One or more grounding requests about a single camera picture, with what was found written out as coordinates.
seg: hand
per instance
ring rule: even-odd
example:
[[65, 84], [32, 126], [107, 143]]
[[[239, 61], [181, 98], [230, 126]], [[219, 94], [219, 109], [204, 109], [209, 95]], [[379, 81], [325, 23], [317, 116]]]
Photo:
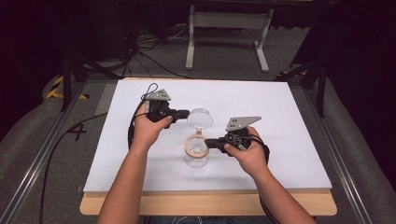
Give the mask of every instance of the hand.
[[[260, 137], [254, 128], [248, 126], [247, 130], [249, 134]], [[224, 148], [239, 161], [242, 169], [253, 178], [269, 171], [265, 161], [264, 149], [259, 143], [251, 141], [250, 147], [246, 151], [241, 151], [230, 144], [225, 144]]]
[[146, 102], [140, 106], [134, 120], [134, 141], [131, 148], [136, 145], [149, 150], [157, 141], [161, 130], [172, 122], [172, 116], [169, 116], [154, 123], [146, 115], [143, 115], [145, 113]]

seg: forearm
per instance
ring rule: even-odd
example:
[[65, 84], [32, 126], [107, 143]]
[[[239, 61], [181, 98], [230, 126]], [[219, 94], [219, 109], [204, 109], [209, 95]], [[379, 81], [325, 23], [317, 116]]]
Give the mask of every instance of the forearm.
[[132, 145], [108, 192], [98, 223], [137, 223], [147, 166], [147, 151]]
[[279, 223], [316, 223], [269, 171], [253, 179], [260, 197]]

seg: white surface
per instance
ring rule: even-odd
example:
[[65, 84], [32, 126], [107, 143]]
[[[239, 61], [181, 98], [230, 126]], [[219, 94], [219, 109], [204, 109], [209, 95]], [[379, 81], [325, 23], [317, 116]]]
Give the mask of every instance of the white surface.
[[[119, 81], [99, 140], [85, 192], [107, 192], [128, 152], [131, 117], [150, 80]], [[269, 166], [287, 189], [330, 189], [318, 153], [287, 83], [215, 80], [155, 80], [173, 109], [205, 108], [213, 118], [208, 138], [226, 134], [231, 117], [261, 116], [252, 124], [270, 148]], [[185, 119], [163, 130], [148, 153], [144, 190], [255, 189], [235, 158], [209, 152], [199, 169], [184, 162], [184, 141], [195, 130]]]

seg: white desk leg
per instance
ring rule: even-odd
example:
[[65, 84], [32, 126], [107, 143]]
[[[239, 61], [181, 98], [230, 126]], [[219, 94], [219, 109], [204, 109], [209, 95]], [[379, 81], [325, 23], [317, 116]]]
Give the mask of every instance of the white desk leg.
[[267, 61], [265, 60], [264, 52], [262, 51], [262, 46], [264, 45], [264, 40], [265, 37], [267, 36], [268, 28], [270, 27], [273, 12], [274, 11], [272, 9], [268, 10], [267, 18], [264, 22], [264, 26], [262, 27], [262, 38], [260, 39], [260, 42], [259, 41], [254, 42], [254, 46], [257, 52], [257, 57], [259, 58], [260, 66], [262, 67], [262, 71], [264, 73], [268, 73], [270, 69], [268, 67]]
[[186, 69], [191, 70], [194, 62], [194, 6], [190, 6], [190, 22], [189, 22], [189, 47], [187, 48]]

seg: desk foot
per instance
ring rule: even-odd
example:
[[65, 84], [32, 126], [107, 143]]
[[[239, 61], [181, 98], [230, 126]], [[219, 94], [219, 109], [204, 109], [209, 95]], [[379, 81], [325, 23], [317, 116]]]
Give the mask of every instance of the desk foot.
[[260, 66], [262, 67], [262, 71], [264, 73], [268, 73], [270, 69], [268, 68], [268, 63], [265, 60], [264, 52], [262, 51], [262, 49], [259, 49], [258, 46], [259, 46], [259, 41], [254, 41], [254, 47], [257, 52], [257, 57], [259, 58]]
[[186, 59], [186, 69], [192, 70], [192, 64], [194, 62], [194, 42], [189, 44], [189, 48], [187, 49], [187, 59]]

